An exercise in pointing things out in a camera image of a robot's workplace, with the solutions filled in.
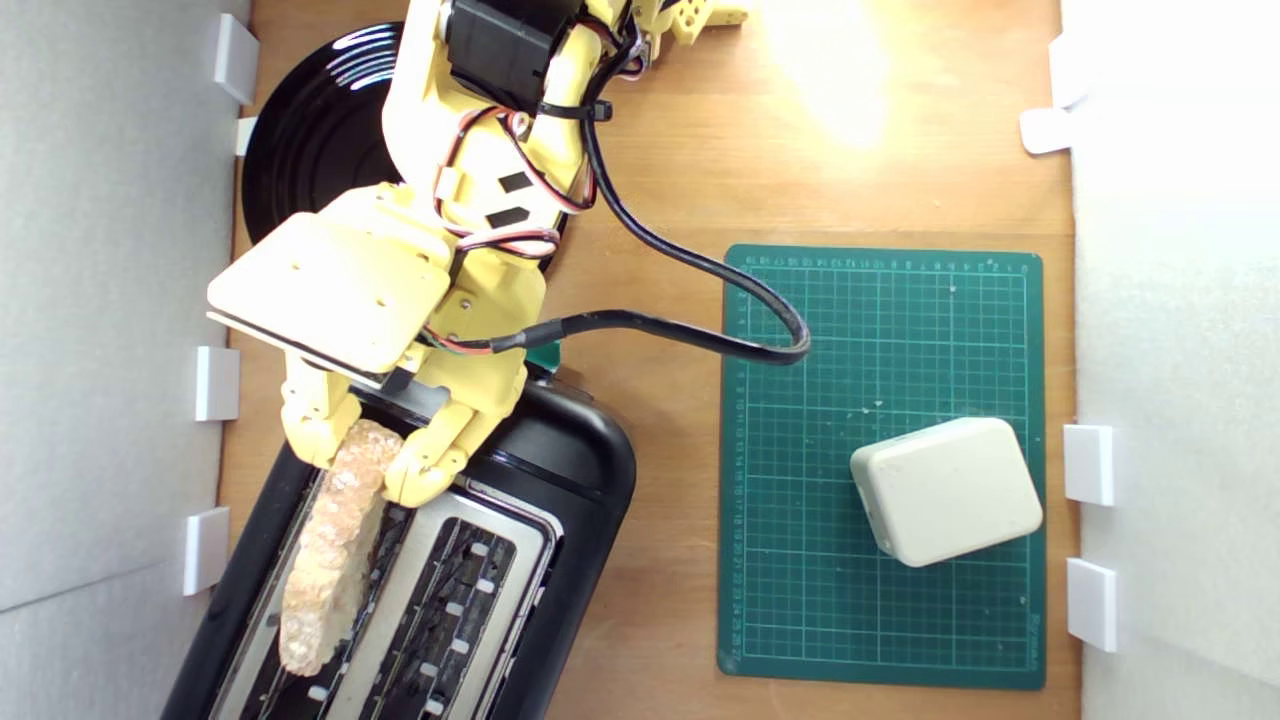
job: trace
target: white plastic box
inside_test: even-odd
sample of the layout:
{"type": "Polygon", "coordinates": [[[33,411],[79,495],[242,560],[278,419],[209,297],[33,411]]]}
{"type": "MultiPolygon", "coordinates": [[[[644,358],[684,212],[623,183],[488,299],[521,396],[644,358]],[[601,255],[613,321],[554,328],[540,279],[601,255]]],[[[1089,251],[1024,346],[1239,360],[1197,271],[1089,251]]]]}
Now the white plastic box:
{"type": "Polygon", "coordinates": [[[1018,436],[996,418],[869,445],[850,469],[876,542],[911,568],[1029,534],[1044,520],[1018,436]]]}

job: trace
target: black disc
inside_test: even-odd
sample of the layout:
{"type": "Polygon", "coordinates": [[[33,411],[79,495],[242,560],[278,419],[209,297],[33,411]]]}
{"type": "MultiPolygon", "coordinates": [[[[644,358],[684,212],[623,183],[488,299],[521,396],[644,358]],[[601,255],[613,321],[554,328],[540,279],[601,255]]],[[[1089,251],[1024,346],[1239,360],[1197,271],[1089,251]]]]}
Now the black disc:
{"type": "Polygon", "coordinates": [[[381,118],[403,27],[384,23],[348,33],[298,63],[271,92],[241,178],[251,242],[353,187],[402,182],[381,118]]]}

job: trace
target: cutting mat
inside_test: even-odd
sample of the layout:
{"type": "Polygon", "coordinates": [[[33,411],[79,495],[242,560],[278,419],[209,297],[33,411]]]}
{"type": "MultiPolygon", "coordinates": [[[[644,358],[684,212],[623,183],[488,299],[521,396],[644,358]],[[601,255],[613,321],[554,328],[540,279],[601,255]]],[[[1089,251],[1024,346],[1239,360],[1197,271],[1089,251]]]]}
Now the cutting mat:
{"type": "MultiPolygon", "coordinates": [[[[849,471],[864,445],[965,415],[1018,432],[1044,500],[1034,255],[736,246],[795,304],[804,363],[724,363],[718,661],[724,673],[1037,689],[1044,529],[924,569],[877,547],[849,471]]],[[[786,343],[726,293],[724,327],[786,343]]]]}

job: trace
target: wooden table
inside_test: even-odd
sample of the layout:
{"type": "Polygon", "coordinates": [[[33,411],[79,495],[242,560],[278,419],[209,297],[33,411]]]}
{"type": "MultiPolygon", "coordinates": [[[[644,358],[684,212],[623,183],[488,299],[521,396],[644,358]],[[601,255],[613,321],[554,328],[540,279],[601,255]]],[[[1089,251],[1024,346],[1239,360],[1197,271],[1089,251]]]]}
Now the wooden table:
{"type": "MultiPolygon", "coordinates": [[[[552,717],[1079,717],[1080,651],[1065,629],[1060,433],[1075,407],[1073,219],[1065,156],[1032,159],[1018,114],[1048,101],[1056,0],[763,0],[741,29],[668,46],[608,96],[612,173],[634,211],[713,256],[733,242],[1034,251],[1044,259],[1048,364],[1048,684],[975,692],[727,678],[714,664],[719,360],[650,337],[573,338],[567,363],[627,429],[631,511],[561,679],[552,717]]],[[[256,0],[259,100],[310,50],[406,0],[256,0]]],[[[248,114],[256,111],[247,109],[248,114]]],[[[246,247],[238,223],[237,252],[246,247]]],[[[716,327],[721,287],[645,250],[603,206],[571,225],[548,314],[639,307],[716,327]],[[652,295],[658,282],[678,288],[652,295]]],[[[238,533],[282,442],[278,352],[243,351],[221,502],[238,533]]]]}

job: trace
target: wire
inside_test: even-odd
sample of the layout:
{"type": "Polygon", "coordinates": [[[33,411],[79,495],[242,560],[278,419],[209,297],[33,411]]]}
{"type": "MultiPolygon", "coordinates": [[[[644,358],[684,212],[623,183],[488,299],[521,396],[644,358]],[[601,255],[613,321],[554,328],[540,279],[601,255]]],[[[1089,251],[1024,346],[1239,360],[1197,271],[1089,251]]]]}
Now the wire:
{"type": "Polygon", "coordinates": [[[444,217],[444,199],[440,197],[440,182],[444,179],[444,170],[451,168],[453,161],[458,159],[458,152],[462,150],[462,143],[466,141],[471,128],[474,128],[480,120],[498,115],[503,110],[504,108],[490,105],[488,108],[465,113],[462,118],[458,119],[458,131],[454,133],[453,141],[449,143],[448,150],[445,150],[444,158],[440,159],[440,164],[436,165],[435,181],[431,183],[431,209],[435,211],[435,218],[440,222],[440,225],[457,237],[467,237],[468,234],[472,234],[474,231],[465,225],[452,223],[444,217]]]}
{"type": "MultiPolygon", "coordinates": [[[[626,51],[616,53],[591,78],[586,92],[584,94],[584,106],[594,106],[608,82],[613,79],[613,77],[622,73],[643,50],[643,41],[637,28],[635,27],[635,19],[630,14],[627,14],[627,32],[623,36],[623,41],[628,49],[626,51]]],[[[756,343],[635,310],[596,310],[591,313],[580,313],[577,315],[539,323],[515,334],[489,340],[453,341],[453,345],[460,348],[472,351],[503,352],[516,347],[536,347],[539,345],[545,345],[548,342],[585,332],[609,328],[630,328],[710,350],[721,355],[741,357],[758,363],[790,365],[803,360],[809,352],[812,334],[809,325],[805,323],[804,318],[800,316],[796,309],[776,291],[742,270],[707,258],[705,255],[694,252],[692,250],[681,247],[645,227],[631,214],[630,210],[627,210],[622,199],[618,196],[617,190],[613,187],[613,181],[609,178],[608,168],[604,164],[600,141],[595,132],[595,118],[590,114],[585,117],[581,122],[580,129],[582,145],[586,151],[589,167],[594,174],[598,191],[604,196],[605,202],[609,205],[609,209],[613,210],[613,214],[617,215],[618,220],[650,249],[666,255],[667,258],[684,263],[685,265],[721,278],[726,283],[745,291],[751,297],[763,302],[786,327],[787,332],[791,334],[791,345],[780,347],[756,343]]]]}
{"type": "Polygon", "coordinates": [[[613,32],[613,28],[607,26],[604,20],[588,13],[586,8],[582,8],[582,14],[579,15],[577,23],[595,31],[595,35],[600,36],[600,40],[605,44],[605,51],[617,53],[618,47],[622,46],[622,38],[613,32]]]}
{"type": "Polygon", "coordinates": [[[494,247],[530,260],[541,260],[559,249],[559,232],[550,228],[503,227],[497,231],[472,233],[457,243],[457,252],[465,254],[484,247],[494,247]]]}
{"type": "Polygon", "coordinates": [[[648,50],[645,50],[644,53],[640,54],[639,58],[635,58],[634,60],[631,60],[630,63],[627,63],[618,72],[617,77],[621,78],[621,79],[625,79],[627,82],[635,82],[635,81],[640,79],[641,77],[644,77],[644,74],[648,70],[649,70],[649,53],[648,53],[648,50]],[[631,67],[632,63],[635,63],[635,65],[636,65],[635,68],[631,67]]]}
{"type": "Polygon", "coordinates": [[[538,167],[534,165],[534,161],[530,160],[529,155],[525,152],[524,146],[520,145],[520,136],[525,129],[525,127],[521,127],[520,123],[526,123],[527,127],[529,115],[525,115],[524,113],[504,113],[498,115],[498,120],[499,120],[498,124],[502,126],[502,131],[507,135],[507,138],[511,141],[511,146],[516,149],[516,152],[520,155],[521,163],[524,163],[525,165],[525,177],[529,178],[529,182],[534,183],[535,186],[540,187],[544,192],[547,192],[552,197],[552,200],[561,206],[561,210],[568,213],[570,215],[577,215],[580,213],[590,210],[595,205],[596,188],[595,188],[595,177],[591,173],[591,168],[586,168],[585,197],[582,200],[575,200],[570,197],[567,193],[562,192],[558,187],[553,186],[550,181],[547,179],[547,176],[544,176],[541,172],[538,170],[538,167]]]}
{"type": "Polygon", "coordinates": [[[492,350],[466,347],[465,345],[452,338],[447,338],[428,327],[422,328],[422,334],[426,336],[428,342],[430,342],[435,347],[439,347],[440,350],[452,352],[453,355],[493,355],[492,350]]]}

